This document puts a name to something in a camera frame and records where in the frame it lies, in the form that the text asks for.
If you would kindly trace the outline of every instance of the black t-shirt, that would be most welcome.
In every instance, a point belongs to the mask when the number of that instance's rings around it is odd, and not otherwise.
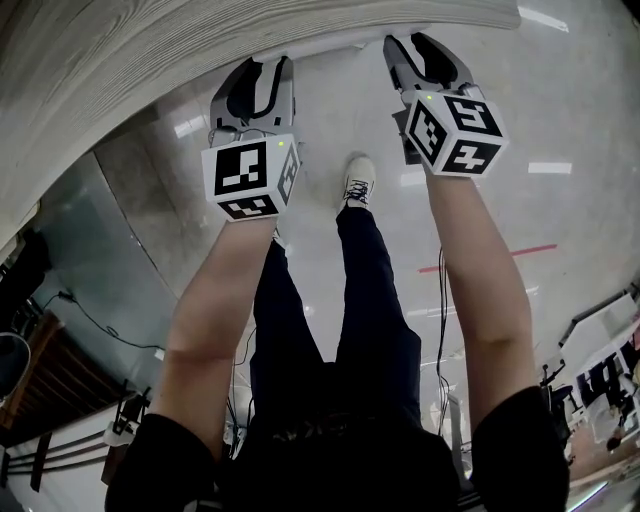
[[[472,453],[488,511],[565,510],[569,470],[539,388],[492,411]],[[279,425],[256,417],[239,456],[221,465],[190,431],[148,414],[106,510],[447,511],[458,495],[447,444],[402,411],[333,411]]]

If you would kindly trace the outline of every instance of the shoe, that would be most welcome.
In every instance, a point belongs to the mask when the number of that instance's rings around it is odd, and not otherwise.
[[[276,227],[276,230],[273,232],[273,241],[277,243],[280,247],[286,250],[286,245],[284,243],[284,240],[280,236],[280,231],[278,231],[277,227]]]
[[[345,171],[345,187],[340,213],[345,207],[369,209],[376,180],[376,168],[367,156],[358,156],[351,160]]]

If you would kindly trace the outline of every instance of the forearm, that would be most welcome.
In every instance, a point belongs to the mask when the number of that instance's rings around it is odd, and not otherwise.
[[[277,220],[226,224],[176,306],[169,350],[233,358]]]
[[[475,184],[431,173],[427,184],[465,339],[530,339],[531,311],[520,273]]]

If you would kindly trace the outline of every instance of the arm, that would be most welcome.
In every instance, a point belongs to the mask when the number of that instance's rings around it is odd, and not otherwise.
[[[531,310],[522,279],[473,181],[427,171],[467,354],[471,426],[536,376]]]
[[[193,432],[216,461],[233,361],[276,219],[226,224],[176,306],[151,412]]]

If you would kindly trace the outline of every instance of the black sleeve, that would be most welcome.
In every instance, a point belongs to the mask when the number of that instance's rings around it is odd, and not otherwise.
[[[107,491],[106,512],[166,510],[205,499],[214,489],[214,460],[189,430],[147,414]]]
[[[569,467],[539,387],[496,407],[476,429],[472,454],[472,482],[488,512],[564,512]]]

